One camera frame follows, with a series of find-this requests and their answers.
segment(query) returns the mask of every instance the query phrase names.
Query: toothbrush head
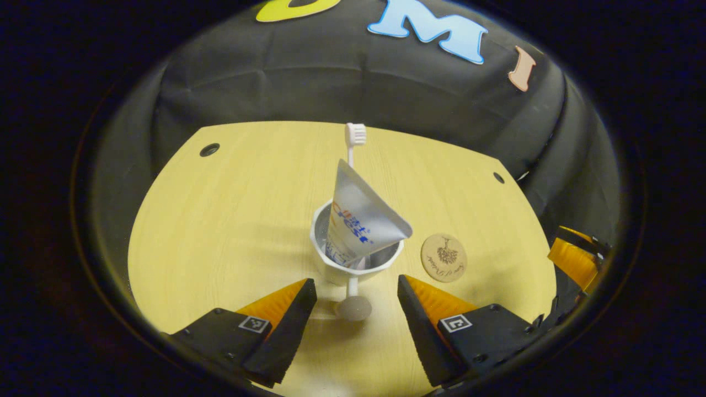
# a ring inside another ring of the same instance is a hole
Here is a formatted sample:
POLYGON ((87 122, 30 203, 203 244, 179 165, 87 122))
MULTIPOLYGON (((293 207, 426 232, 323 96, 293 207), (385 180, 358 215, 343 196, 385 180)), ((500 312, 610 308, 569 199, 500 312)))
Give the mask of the toothbrush head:
POLYGON ((346 124, 346 145, 349 148, 365 145, 366 137, 365 124, 346 124))

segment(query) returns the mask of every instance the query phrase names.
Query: yellow letter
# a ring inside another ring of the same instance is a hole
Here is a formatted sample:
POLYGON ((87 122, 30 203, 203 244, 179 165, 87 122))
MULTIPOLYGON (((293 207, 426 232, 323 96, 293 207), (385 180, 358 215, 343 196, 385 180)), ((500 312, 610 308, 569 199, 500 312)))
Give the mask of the yellow letter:
POLYGON ((278 20, 300 18, 326 11, 338 4, 339 1, 341 0, 318 0, 305 6, 290 7, 289 3, 292 0, 272 0, 265 4, 255 19, 260 22, 277 22, 278 20))

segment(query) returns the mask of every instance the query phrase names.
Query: cork coaster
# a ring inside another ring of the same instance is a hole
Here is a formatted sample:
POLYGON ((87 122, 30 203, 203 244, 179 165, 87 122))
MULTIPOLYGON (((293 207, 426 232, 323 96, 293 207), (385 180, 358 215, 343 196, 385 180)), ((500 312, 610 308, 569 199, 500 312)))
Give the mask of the cork coaster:
POLYGON ((431 235, 421 246, 421 264, 434 280, 450 283, 466 271, 466 251, 451 235, 431 235))

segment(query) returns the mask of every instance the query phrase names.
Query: yellow table surface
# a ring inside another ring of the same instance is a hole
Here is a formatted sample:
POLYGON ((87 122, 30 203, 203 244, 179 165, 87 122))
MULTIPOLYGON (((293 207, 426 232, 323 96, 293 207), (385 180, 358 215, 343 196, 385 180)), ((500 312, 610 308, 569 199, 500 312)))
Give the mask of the yellow table surface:
POLYGON ((410 396, 434 389, 397 300, 408 274, 477 306, 499 303, 526 321, 549 314, 554 268, 537 217, 494 158, 440 141, 368 128, 357 172, 414 229, 395 263, 359 286, 373 305, 360 324, 336 319, 345 287, 326 282, 309 229, 333 196, 346 158, 342 124, 253 122, 202 128, 155 180, 133 226, 128 269, 144 316, 174 333, 214 307, 236 311, 302 278, 318 301, 291 367, 273 391, 287 396, 410 396), (202 148, 220 149, 201 157, 202 148), (500 183, 493 175, 504 178, 500 183), (456 236, 465 274, 426 274, 421 245, 456 236))

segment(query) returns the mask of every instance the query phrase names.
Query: toothpaste tube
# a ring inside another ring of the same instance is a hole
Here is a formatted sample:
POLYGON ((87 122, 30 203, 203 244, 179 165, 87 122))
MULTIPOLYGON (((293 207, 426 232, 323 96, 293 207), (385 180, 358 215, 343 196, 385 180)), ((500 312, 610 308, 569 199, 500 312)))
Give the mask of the toothpaste tube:
POLYGON ((338 162, 325 253, 341 266, 412 236, 402 219, 345 161, 338 162))

